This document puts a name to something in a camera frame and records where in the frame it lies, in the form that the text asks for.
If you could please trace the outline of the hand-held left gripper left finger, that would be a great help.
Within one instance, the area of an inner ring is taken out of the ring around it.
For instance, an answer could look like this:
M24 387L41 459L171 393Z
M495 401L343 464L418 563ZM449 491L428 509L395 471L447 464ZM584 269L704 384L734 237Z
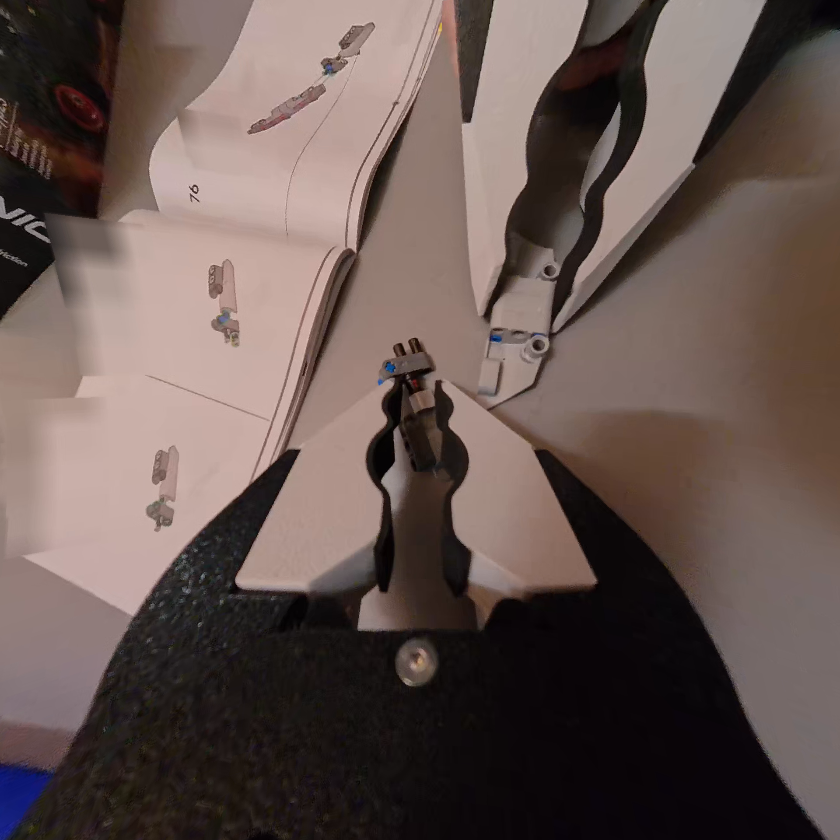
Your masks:
M383 478L395 463L396 388L379 385L296 453L235 582L242 591L386 592L395 545Z

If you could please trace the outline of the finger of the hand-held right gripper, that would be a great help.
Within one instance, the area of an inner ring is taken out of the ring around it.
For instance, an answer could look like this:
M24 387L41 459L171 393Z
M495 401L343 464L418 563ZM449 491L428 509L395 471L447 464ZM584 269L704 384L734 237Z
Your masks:
M573 54L588 11L587 1L461 3L461 136L478 314L506 261L508 218L528 180L533 114Z
M584 194L551 332L578 312L695 167L764 2L657 2L619 75L616 137Z

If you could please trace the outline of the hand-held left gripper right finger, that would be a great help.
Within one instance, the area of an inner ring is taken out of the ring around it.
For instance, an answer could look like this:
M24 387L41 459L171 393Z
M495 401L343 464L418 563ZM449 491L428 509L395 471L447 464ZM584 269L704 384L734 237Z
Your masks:
M451 487L444 498L444 579L474 601L590 590L595 573L530 443L446 380L437 427Z

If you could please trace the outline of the small dark grey brick assembly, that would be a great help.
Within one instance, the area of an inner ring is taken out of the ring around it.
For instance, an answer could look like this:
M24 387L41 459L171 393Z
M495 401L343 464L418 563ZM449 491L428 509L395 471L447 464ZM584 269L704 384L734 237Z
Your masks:
M402 343L393 345L392 357L383 362L377 384L402 380L402 393L407 402L401 409L399 429L406 453L415 472L436 474L439 435L436 431L435 398L424 379L434 371L434 362L420 339L409 339L408 349L406 352Z

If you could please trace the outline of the light grey brick panel assembly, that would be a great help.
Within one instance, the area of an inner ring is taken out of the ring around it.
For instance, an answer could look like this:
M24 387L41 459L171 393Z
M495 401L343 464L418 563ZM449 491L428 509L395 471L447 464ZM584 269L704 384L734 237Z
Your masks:
M511 235L509 272L490 313L477 401L486 409L531 388L550 351L552 305L560 266L551 248Z

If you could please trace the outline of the open instruction booklet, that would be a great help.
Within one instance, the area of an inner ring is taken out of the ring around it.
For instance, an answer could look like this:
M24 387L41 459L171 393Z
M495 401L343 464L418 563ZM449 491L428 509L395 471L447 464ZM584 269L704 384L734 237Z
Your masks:
M37 218L56 246L73 395L2 390L2 557L134 612L287 446L364 207L444 2L253 2L230 57L150 153L156 210Z

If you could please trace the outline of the blue storage bin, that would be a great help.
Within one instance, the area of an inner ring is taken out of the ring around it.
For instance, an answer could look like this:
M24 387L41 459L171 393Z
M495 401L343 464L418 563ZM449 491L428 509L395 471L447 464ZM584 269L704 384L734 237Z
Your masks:
M1 764L1 839L8 839L52 779L49 771Z

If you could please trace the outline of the black toy box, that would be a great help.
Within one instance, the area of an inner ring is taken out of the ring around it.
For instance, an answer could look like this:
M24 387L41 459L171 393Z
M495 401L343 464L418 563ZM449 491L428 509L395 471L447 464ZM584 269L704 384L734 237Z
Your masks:
M1 2L1 316L54 262L48 215L96 218L124 1Z

